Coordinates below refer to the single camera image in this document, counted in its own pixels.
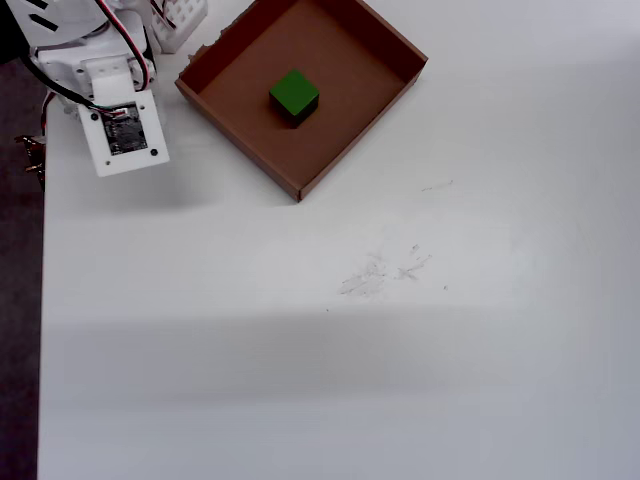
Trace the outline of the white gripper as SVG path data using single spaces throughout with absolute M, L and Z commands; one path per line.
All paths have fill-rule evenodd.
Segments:
M 156 111 L 155 66 L 126 45 L 60 45 L 38 50 L 31 60 L 62 96 L 89 111 L 121 114 L 131 105 L 143 114 Z

